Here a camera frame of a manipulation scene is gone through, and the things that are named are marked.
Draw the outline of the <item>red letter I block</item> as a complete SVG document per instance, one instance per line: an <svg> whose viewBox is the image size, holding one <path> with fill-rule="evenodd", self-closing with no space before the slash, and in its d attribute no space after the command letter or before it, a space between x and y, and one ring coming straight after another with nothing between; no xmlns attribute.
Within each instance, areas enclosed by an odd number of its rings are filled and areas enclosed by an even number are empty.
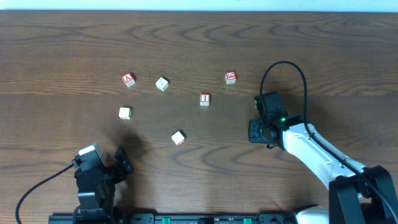
<svg viewBox="0 0 398 224"><path fill-rule="evenodd" d="M200 106L209 106L210 105L210 94L209 93L201 93L200 94Z"/></svg>

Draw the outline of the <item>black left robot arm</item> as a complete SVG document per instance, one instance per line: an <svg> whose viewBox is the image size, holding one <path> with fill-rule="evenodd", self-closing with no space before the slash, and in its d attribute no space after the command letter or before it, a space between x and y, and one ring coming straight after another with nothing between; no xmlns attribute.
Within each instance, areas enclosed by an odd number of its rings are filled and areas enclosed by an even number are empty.
<svg viewBox="0 0 398 224"><path fill-rule="evenodd" d="M122 146L114 153L112 165L105 166L96 143L81 149L72 160L78 187L80 211L85 220L114 220L115 185L126 180L134 167Z"/></svg>

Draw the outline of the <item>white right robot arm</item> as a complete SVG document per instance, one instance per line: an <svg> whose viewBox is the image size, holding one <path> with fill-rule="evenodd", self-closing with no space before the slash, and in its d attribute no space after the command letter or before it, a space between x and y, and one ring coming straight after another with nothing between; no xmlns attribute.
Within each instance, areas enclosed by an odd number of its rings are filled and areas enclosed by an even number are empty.
<svg viewBox="0 0 398 224"><path fill-rule="evenodd" d="M300 115L269 121L252 119L251 143L277 146L303 162L328 190L329 206L294 212L296 223L391 223L397 221L397 195L385 168L348 157Z"/></svg>

